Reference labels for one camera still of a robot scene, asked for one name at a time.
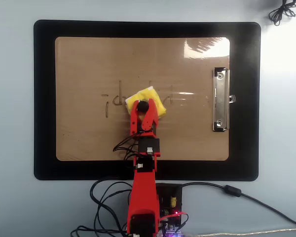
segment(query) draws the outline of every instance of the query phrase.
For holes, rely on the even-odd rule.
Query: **wire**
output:
[[[111,195],[109,195],[107,198],[105,198],[104,200],[103,200],[103,198],[104,198],[104,196],[105,196],[105,194],[108,192],[108,190],[112,187],[112,186],[114,186],[114,185],[116,185],[116,184],[126,184],[126,185],[128,185],[129,187],[132,187],[130,184],[128,184],[128,183],[126,183],[126,182],[123,182],[123,181],[118,181],[118,182],[115,182],[115,183],[113,183],[113,184],[111,184],[106,190],[105,190],[105,192],[104,192],[104,194],[102,195],[102,197],[101,197],[101,199],[100,199],[100,202],[103,204],[108,198],[110,198],[110,197],[112,197],[112,196],[114,196],[114,195],[117,195],[117,194],[119,194],[119,192],[115,192],[115,193],[113,193],[113,194],[111,194]],[[97,210],[97,213],[96,213],[96,215],[95,215],[95,217],[94,217],[94,221],[93,221],[93,229],[95,229],[95,233],[96,233],[96,220],[98,219],[98,222],[99,222],[99,225],[102,227],[102,229],[105,229],[104,227],[103,227],[103,225],[102,225],[102,223],[101,223],[101,221],[100,221],[100,214],[99,214],[99,212],[100,212],[100,206],[98,205],[98,210]]]
[[[178,191],[181,188],[186,187],[186,186],[190,186],[190,185],[206,185],[206,186],[213,186],[216,188],[223,189],[223,186],[218,185],[218,184],[213,184],[213,183],[208,183],[208,182],[190,182],[190,183],[186,183],[186,184],[182,184],[182,185],[177,186],[176,191],[175,191],[175,196],[178,194]]]
[[[132,194],[132,192],[129,192],[128,197],[127,197],[127,203],[128,203],[128,205],[129,205],[129,202],[130,202],[130,195],[131,194]]]
[[[162,223],[162,237],[166,237],[167,235],[166,224]]]
[[[279,229],[279,230],[271,230],[271,231],[257,231],[257,232],[249,232],[249,233],[215,233],[215,234],[203,234],[203,235],[184,235],[184,237],[213,237],[213,236],[253,236],[253,235],[262,235],[262,234],[273,234],[278,232],[288,232],[288,231],[296,231],[295,229]]]
[[[188,221],[188,215],[186,214],[186,216],[187,216],[187,219],[186,219],[186,221],[184,221],[182,224],[180,224],[180,226],[177,228],[177,230],[175,231],[175,234],[183,227],[183,226],[185,226],[185,224],[187,223],[187,221]]]
[[[100,202],[99,200],[97,200],[97,199],[94,197],[94,195],[93,195],[93,190],[94,190],[94,188],[95,188],[99,183],[101,183],[101,182],[103,182],[103,181],[106,181],[106,180],[114,180],[114,179],[116,179],[116,178],[105,178],[105,179],[101,179],[101,180],[96,181],[96,182],[91,186],[91,189],[90,189],[90,197],[91,197],[91,199],[92,199],[92,200],[93,200],[98,206],[103,207],[104,209],[106,209],[106,210],[112,215],[112,217],[113,217],[114,220],[115,220],[115,223],[116,223],[116,225],[117,225],[117,228],[118,228],[119,232],[122,234],[123,237],[126,237],[127,235],[123,232],[123,229],[122,229],[122,227],[121,227],[121,225],[120,225],[120,223],[119,223],[119,220],[118,220],[118,218],[117,218],[117,215],[115,214],[115,212],[113,211],[113,209],[110,208],[109,206],[107,206],[107,205],[101,203],[101,202]]]
[[[163,217],[160,218],[159,221],[163,221],[164,219],[171,218],[171,217],[181,216],[181,215],[183,215],[183,214],[184,214],[184,215],[187,215],[185,212],[180,211],[180,212],[178,212],[178,213],[176,213],[176,214],[171,214],[171,215],[163,216]]]
[[[271,11],[268,15],[270,20],[273,22],[275,26],[279,26],[281,23],[281,20],[283,18],[283,13],[287,15],[288,17],[295,17],[296,13],[291,10],[291,8],[296,8],[296,0],[293,0],[290,3],[286,3],[287,0],[283,0],[283,4],[273,11]]]
[[[126,229],[126,227],[127,227],[127,222],[122,226],[122,229],[124,230]]]
[[[94,229],[92,229],[92,228],[88,228],[88,227],[86,227],[86,226],[78,226],[75,230],[73,230],[73,231],[70,232],[70,236],[71,236],[71,237],[74,237],[74,236],[73,236],[73,233],[75,232],[76,236],[79,237],[80,235],[78,234],[78,231],[89,231],[89,232],[92,231],[92,232],[93,232]],[[101,230],[101,229],[97,230],[97,232],[99,232],[99,233],[104,233],[104,234],[106,234],[107,231],[111,231],[111,233],[114,233],[114,232],[119,233],[119,232],[116,231],[116,230]]]
[[[116,148],[115,150],[114,150],[115,152],[116,151],[129,151],[129,152],[136,152],[136,151],[134,151],[134,150],[132,150],[132,149],[129,149],[129,148],[127,148],[127,147],[118,147],[118,148]]]
[[[133,135],[130,135],[128,137],[126,137],[125,139],[123,139],[121,142],[119,142],[114,148],[113,148],[113,151],[117,151],[116,149],[122,145],[124,145],[126,142],[128,142],[129,140],[135,138],[138,134],[140,134],[140,132],[136,132],[134,133]]]
[[[131,149],[131,150],[132,150],[133,147],[136,146],[136,145],[138,145],[138,143],[136,143],[136,140],[134,140],[134,143],[133,143],[132,145],[130,145],[130,146],[128,147],[128,149]],[[130,154],[129,151],[126,152],[126,154],[125,154],[125,156],[124,156],[124,160],[126,160],[126,157],[128,156],[128,154]]]
[[[112,196],[115,196],[115,195],[117,195],[117,194],[124,193],[124,192],[131,192],[131,191],[132,191],[131,189],[126,189],[126,190],[120,190],[120,191],[117,191],[117,192],[115,192],[115,193],[112,193],[111,195],[107,196],[107,197],[102,201],[102,203],[104,203],[108,198],[111,198]],[[99,222],[100,226],[105,230],[105,228],[103,227],[103,225],[102,225],[101,222],[100,222],[100,218],[99,218],[99,210],[100,210],[100,208],[98,207],[98,212],[97,212],[96,217],[98,216],[98,222]],[[115,236],[112,235],[110,232],[107,232],[106,234],[109,234],[110,236],[115,237]]]
[[[254,202],[260,204],[261,206],[263,206],[263,207],[265,207],[265,208],[267,208],[267,209],[275,212],[276,214],[278,214],[282,218],[284,218],[287,221],[289,221],[289,222],[291,222],[291,223],[293,223],[293,224],[296,225],[296,221],[294,221],[293,219],[289,218],[288,216],[286,216],[285,214],[283,214],[279,210],[277,210],[277,209],[275,209],[275,208],[273,208],[273,207],[271,207],[271,206],[269,206],[269,205],[261,202],[260,200],[257,200],[254,197],[251,197],[251,196],[249,196],[247,194],[243,194],[240,189],[237,189],[237,188],[232,187],[232,186],[229,186],[229,185],[221,186],[221,185],[218,185],[218,184],[213,184],[213,183],[208,183],[208,182],[191,182],[191,183],[186,183],[186,184],[182,184],[182,185],[177,186],[174,197],[177,195],[178,191],[181,188],[186,187],[186,186],[190,186],[190,185],[206,185],[206,186],[212,186],[212,187],[215,187],[215,188],[222,189],[225,193],[230,194],[230,195],[233,195],[235,197],[243,196],[243,197],[248,198],[249,200],[254,201]]]
[[[241,196],[243,196],[243,197],[245,197],[245,198],[248,198],[248,199],[250,199],[250,200],[252,200],[252,201],[254,201],[254,202],[256,202],[256,203],[258,203],[258,204],[260,204],[260,205],[262,205],[262,206],[264,206],[264,207],[266,207],[267,209],[269,209],[269,210],[275,212],[276,214],[280,215],[280,216],[283,217],[284,219],[286,219],[286,220],[288,220],[289,222],[291,222],[291,223],[293,223],[293,224],[296,225],[296,221],[292,220],[291,218],[289,218],[287,215],[283,214],[283,213],[280,212],[279,210],[276,210],[275,208],[273,208],[273,207],[271,207],[271,206],[269,206],[269,205],[267,205],[267,204],[261,202],[260,200],[255,199],[254,197],[251,197],[251,196],[249,196],[249,195],[241,194]]]
[[[130,157],[134,157],[136,155],[137,155],[136,153],[129,154],[124,160],[128,160]]]

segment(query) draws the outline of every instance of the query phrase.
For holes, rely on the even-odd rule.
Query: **clipboard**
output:
[[[227,122],[214,120],[214,101],[225,97],[214,96],[214,82],[228,77],[216,80],[214,70],[228,72],[229,44],[227,38],[58,37],[57,159],[122,160],[125,151],[112,148],[129,136],[125,99],[153,86],[167,109],[157,130],[158,160],[226,160],[229,132],[213,129],[217,120]]]

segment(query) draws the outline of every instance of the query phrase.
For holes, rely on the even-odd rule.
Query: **black cable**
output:
[[[292,220],[291,218],[289,218],[287,215],[283,214],[283,213],[280,212],[279,210],[276,210],[275,208],[273,208],[273,207],[271,207],[271,206],[269,206],[269,205],[267,205],[267,204],[261,202],[260,200],[255,199],[254,197],[251,197],[251,196],[249,196],[249,195],[247,195],[247,194],[241,194],[241,196],[244,196],[245,198],[248,198],[248,199],[250,199],[250,200],[252,200],[252,201],[254,201],[254,202],[256,202],[256,203],[258,203],[258,204],[260,204],[260,205],[262,205],[262,206],[264,206],[264,207],[266,207],[267,209],[269,209],[269,210],[275,212],[276,214],[280,215],[280,216],[283,217],[284,219],[286,219],[286,220],[288,220],[289,222],[291,222],[291,223],[293,223],[293,224],[296,225],[296,221]]]
[[[108,195],[108,196],[102,201],[102,203],[104,203],[108,198],[111,198],[111,197],[113,197],[113,196],[115,196],[115,195],[117,195],[117,194],[121,194],[121,193],[124,193],[124,192],[131,192],[131,191],[132,191],[131,189],[119,190],[119,191],[117,191],[117,192],[115,192],[115,193],[112,193],[111,195]],[[100,208],[99,208],[99,206],[98,206],[98,211],[97,211],[97,214],[96,214],[95,220],[96,220],[96,218],[97,218],[97,216],[98,216],[98,222],[99,222],[100,226],[105,230],[105,228],[103,227],[103,225],[102,225],[101,222],[100,222],[99,210],[100,210]],[[110,236],[115,237],[115,236],[112,235],[110,232],[107,232],[106,234],[109,234]]]
[[[191,182],[191,183],[186,183],[186,184],[182,184],[182,185],[177,186],[174,197],[178,193],[179,189],[181,189],[183,187],[186,187],[186,186],[190,186],[190,185],[206,185],[206,186],[212,186],[212,187],[216,187],[216,188],[222,189],[225,193],[227,193],[229,195],[233,195],[235,197],[241,197],[241,196],[243,196],[245,198],[248,198],[251,201],[254,201],[254,202],[260,204],[261,206],[266,207],[267,209],[275,212],[276,214],[278,214],[282,218],[284,218],[287,221],[289,221],[289,222],[291,222],[291,223],[293,223],[293,224],[296,225],[296,221],[292,220],[291,218],[289,218],[288,216],[286,216],[285,214],[283,214],[279,210],[277,210],[277,209],[275,209],[275,208],[273,208],[273,207],[271,207],[271,206],[269,206],[269,205],[267,205],[267,204],[265,204],[265,203],[263,203],[263,202],[255,199],[254,197],[251,197],[249,195],[243,194],[240,189],[235,188],[235,187],[232,187],[232,186],[229,186],[229,185],[221,186],[221,185],[218,185],[218,184],[213,184],[213,183],[208,183],[208,182]]]
[[[187,223],[187,221],[188,221],[188,215],[186,214],[186,216],[187,216],[187,219],[182,223],[182,224],[180,224],[180,226],[177,228],[177,230],[174,232],[175,234],[183,227],[183,226],[185,226],[185,224]]]
[[[291,8],[296,7],[296,0],[293,0],[290,3],[286,3],[287,0],[283,0],[282,5],[273,11],[271,11],[268,15],[270,20],[273,22],[275,26],[279,26],[281,23],[281,20],[283,18],[283,13],[287,15],[288,17],[295,17],[296,13],[291,10]]]
[[[75,232],[76,236],[79,237],[80,235],[78,234],[78,231],[93,232],[94,229],[92,229],[92,228],[88,228],[88,227],[86,227],[86,226],[78,226],[76,229],[74,229],[73,231],[70,232],[70,237],[74,237],[74,236],[73,236],[73,233],[74,233],[74,232]],[[104,234],[105,234],[107,231],[111,231],[111,233],[116,232],[116,234],[119,233],[119,232],[116,231],[116,230],[102,230],[102,229],[97,230],[97,232],[99,232],[99,233],[104,233]]]
[[[125,139],[123,139],[121,142],[119,142],[114,148],[113,148],[113,151],[116,151],[116,148],[124,145],[126,142],[128,142],[129,140],[135,138],[140,132],[136,132],[134,133],[133,135],[130,135],[128,137],[126,137]]]
[[[115,151],[115,152],[116,152],[116,151],[136,152],[136,151],[134,151],[134,150],[132,150],[132,149],[128,149],[127,147],[118,147],[118,148],[116,148],[114,151]]]
[[[129,192],[128,197],[127,197],[127,203],[128,203],[128,206],[129,206],[129,202],[130,202],[130,199],[129,199],[129,198],[130,198],[131,193],[132,193],[132,192]]]
[[[166,237],[167,235],[166,224],[162,223],[162,237]]]
[[[136,155],[137,155],[137,153],[131,153],[125,158],[125,160],[128,160],[130,157],[134,157]]]
[[[123,232],[122,227],[121,227],[121,225],[120,225],[120,223],[119,223],[119,220],[118,220],[118,218],[117,218],[117,215],[116,215],[115,212],[112,210],[112,208],[110,208],[109,206],[107,206],[107,205],[101,203],[101,202],[100,202],[99,200],[97,200],[97,199],[94,197],[94,195],[93,195],[93,190],[94,190],[94,188],[95,188],[99,183],[101,183],[101,182],[103,182],[103,181],[106,181],[106,180],[114,180],[114,179],[116,179],[116,178],[106,178],[106,179],[101,179],[101,180],[96,181],[96,182],[91,186],[91,189],[90,189],[90,197],[91,197],[91,199],[92,199],[96,204],[98,204],[100,207],[103,207],[104,209],[106,209],[106,210],[112,215],[112,217],[113,217],[114,220],[115,220],[115,223],[116,223],[116,225],[117,225],[117,228],[118,228],[119,232],[122,234],[123,237],[126,237],[127,235]]]
[[[109,198],[109,197],[112,197],[112,196],[108,196],[106,199],[104,199],[103,200],[103,198],[104,198],[104,196],[105,196],[105,194],[108,192],[108,190],[112,187],[112,186],[114,186],[115,184],[126,184],[126,185],[128,185],[129,187],[132,187],[130,184],[128,184],[128,183],[126,183],[126,182],[123,182],[123,181],[118,181],[118,182],[115,182],[115,183],[113,183],[113,184],[111,184],[106,190],[105,190],[105,192],[104,192],[104,194],[102,195],[102,197],[101,197],[101,199],[100,199],[100,202],[101,203],[104,203],[105,202],[105,200],[107,199],[107,198]],[[96,215],[95,215],[95,217],[94,217],[94,221],[93,221],[93,229],[95,230],[95,233],[96,233],[96,220],[98,219],[98,222],[99,222],[99,225],[101,226],[101,228],[102,229],[105,229],[104,227],[103,227],[103,225],[102,225],[102,223],[101,223],[101,221],[100,221],[100,217],[99,217],[99,211],[100,211],[100,206],[98,205],[98,210],[97,210],[97,213],[96,213]]]
[[[122,229],[124,229],[126,227],[126,225],[127,225],[127,222],[122,226]]]
[[[134,147],[135,145],[138,145],[138,143],[136,143],[136,139],[134,139],[134,143],[133,143],[132,145],[130,145],[130,146],[128,147],[128,149],[131,149],[131,150],[132,150],[133,147]],[[128,156],[128,154],[130,154],[129,151],[126,152],[126,154],[125,154],[125,156],[124,156],[124,160],[126,159],[126,157]]]
[[[218,184],[213,184],[213,183],[208,183],[208,182],[191,182],[191,183],[186,183],[186,184],[182,184],[182,185],[177,186],[176,191],[174,193],[174,196],[177,195],[178,191],[181,188],[186,187],[186,186],[190,186],[190,185],[206,185],[206,186],[213,186],[213,187],[216,187],[216,188],[223,189],[223,186],[218,185]]]

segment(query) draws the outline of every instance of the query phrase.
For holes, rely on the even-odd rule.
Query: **light blue background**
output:
[[[0,237],[68,237],[80,224],[91,226],[96,209],[88,194],[91,181],[39,181],[33,175],[33,24],[39,19],[258,22],[259,177],[229,184],[296,219],[296,18],[271,25],[267,14],[280,5],[281,0],[0,0]],[[210,187],[185,188],[183,198],[188,233],[294,227]],[[126,215],[126,197],[109,204]]]

